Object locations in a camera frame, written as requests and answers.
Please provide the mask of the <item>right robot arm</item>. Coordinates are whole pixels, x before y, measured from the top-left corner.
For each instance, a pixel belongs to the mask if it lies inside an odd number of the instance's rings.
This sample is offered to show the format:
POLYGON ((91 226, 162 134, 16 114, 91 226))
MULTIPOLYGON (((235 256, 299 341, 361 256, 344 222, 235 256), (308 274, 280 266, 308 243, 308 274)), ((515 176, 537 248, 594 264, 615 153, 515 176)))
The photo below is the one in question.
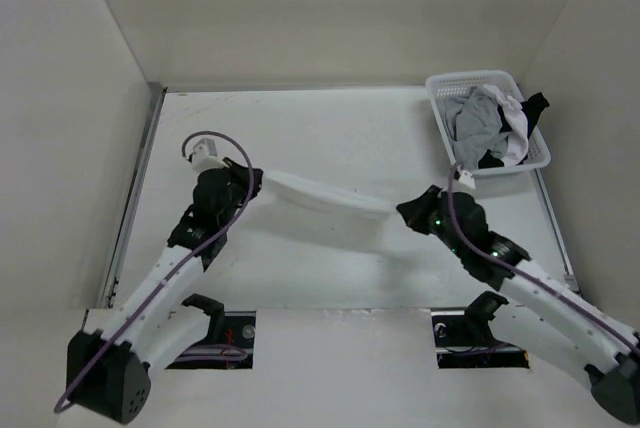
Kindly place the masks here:
POLYGON ((431 186, 396 207, 405 225, 437 237, 488 291, 469 305, 464 332, 504 340, 576 380, 616 420, 639 423, 639 332, 550 276, 522 247, 491 230, 464 192, 431 186))

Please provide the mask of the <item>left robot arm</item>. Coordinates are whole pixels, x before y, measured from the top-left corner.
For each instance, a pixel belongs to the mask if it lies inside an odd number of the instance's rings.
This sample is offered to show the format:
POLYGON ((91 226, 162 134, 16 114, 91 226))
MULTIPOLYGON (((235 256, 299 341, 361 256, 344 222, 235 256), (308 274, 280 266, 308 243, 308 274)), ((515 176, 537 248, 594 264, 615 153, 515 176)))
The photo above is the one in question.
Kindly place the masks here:
POLYGON ((226 330, 223 304, 193 289, 225 246, 230 226, 259 193, 263 172, 229 158, 210 158, 198 171, 192 202, 147 277, 107 323, 82 328, 69 341, 66 390, 55 412, 78 405, 126 425, 165 368, 235 365, 250 358, 226 330))

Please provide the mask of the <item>grey tank top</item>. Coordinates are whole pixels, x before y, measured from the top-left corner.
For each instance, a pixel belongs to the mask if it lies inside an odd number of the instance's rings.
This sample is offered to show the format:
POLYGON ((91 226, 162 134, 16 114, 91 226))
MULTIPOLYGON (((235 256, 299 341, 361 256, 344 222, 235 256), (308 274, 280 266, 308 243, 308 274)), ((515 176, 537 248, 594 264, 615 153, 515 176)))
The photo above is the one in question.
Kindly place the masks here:
POLYGON ((496 158, 504 156, 508 133, 501 131, 500 106, 479 87, 444 97, 437 102, 437 107, 455 160, 465 169, 478 169, 487 154, 496 158))

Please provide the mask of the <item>black tank top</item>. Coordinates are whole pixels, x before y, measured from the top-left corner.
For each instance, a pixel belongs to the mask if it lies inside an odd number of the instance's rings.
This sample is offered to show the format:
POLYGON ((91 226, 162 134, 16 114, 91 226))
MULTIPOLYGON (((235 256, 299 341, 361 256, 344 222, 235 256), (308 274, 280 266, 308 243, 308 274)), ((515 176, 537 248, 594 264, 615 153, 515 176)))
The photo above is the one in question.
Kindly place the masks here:
MULTIPOLYGON (((526 101, 522 102, 521 106, 524 116, 527 118, 527 139, 530 140, 532 133, 539 122, 541 114, 550 106, 550 103, 541 92, 538 92, 529 97, 526 101)), ((505 118, 502 109, 499 108, 498 112, 502 120, 500 132, 506 134, 512 133, 513 129, 505 118)), ((496 151, 487 151, 479 161, 479 167, 481 169, 502 168, 506 166, 505 155, 499 158, 496 151)))

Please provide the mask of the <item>white plastic basket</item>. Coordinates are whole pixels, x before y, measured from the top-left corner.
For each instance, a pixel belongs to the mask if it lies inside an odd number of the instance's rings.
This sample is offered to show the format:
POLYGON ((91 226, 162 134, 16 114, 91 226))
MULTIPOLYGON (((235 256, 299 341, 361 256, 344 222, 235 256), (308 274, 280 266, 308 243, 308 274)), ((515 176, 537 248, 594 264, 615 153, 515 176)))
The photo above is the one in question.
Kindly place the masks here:
MULTIPOLYGON (((437 107, 437 103, 447 96, 463 94, 469 87, 485 83, 497 86, 505 94, 513 96, 520 102, 524 100, 515 79, 503 70, 451 72, 430 76, 425 81, 425 89, 428 93, 428 99, 431 103, 435 121, 444 143, 449 164, 453 164, 455 162, 455 156, 449 137, 446 134, 445 124, 440 114, 440 110, 437 107)), ((535 127, 529 141, 527 157, 522 164, 513 167, 472 170, 471 173, 474 177, 511 175, 544 168, 550 163, 550 161, 551 154, 546 142, 540 132, 540 129, 535 127)))

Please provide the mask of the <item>metal table edge rail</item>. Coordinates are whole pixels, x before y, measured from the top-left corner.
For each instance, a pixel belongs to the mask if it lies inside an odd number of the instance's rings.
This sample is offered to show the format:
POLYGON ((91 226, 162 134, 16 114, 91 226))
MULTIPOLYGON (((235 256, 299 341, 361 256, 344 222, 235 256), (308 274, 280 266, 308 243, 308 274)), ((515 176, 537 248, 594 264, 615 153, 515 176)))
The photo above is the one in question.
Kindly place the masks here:
POLYGON ((124 212, 118 227, 113 250, 108 259, 109 263, 104 271, 100 290, 95 303, 96 308, 111 308, 116 296, 121 278, 124 256, 126 254, 134 217, 140 199, 144 176, 149 163, 153 141, 159 123, 161 109, 164 103, 166 87, 159 82, 149 82, 150 102, 147 117, 140 138, 139 148, 133 169, 133 175, 127 193, 124 212))

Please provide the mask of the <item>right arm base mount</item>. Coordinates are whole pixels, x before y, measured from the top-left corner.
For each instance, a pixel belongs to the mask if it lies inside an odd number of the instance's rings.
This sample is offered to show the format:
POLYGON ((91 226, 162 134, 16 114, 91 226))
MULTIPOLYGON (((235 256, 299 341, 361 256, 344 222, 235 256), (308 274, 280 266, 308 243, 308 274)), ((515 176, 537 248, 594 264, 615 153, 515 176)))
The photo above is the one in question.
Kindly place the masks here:
POLYGON ((440 369, 529 369, 525 350, 494 337, 490 322, 508 301, 484 292, 465 308, 431 312, 436 362, 440 369))

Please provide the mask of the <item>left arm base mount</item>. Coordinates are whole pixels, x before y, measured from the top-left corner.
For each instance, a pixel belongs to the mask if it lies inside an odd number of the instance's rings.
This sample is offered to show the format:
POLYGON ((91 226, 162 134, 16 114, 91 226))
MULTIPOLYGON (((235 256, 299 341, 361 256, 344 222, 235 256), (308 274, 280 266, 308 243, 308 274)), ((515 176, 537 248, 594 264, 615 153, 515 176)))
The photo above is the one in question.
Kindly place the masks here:
POLYGON ((255 311, 227 311, 224 304, 193 294, 182 307, 207 316, 204 338, 191 345, 168 370, 248 370, 253 368, 257 315, 255 311))

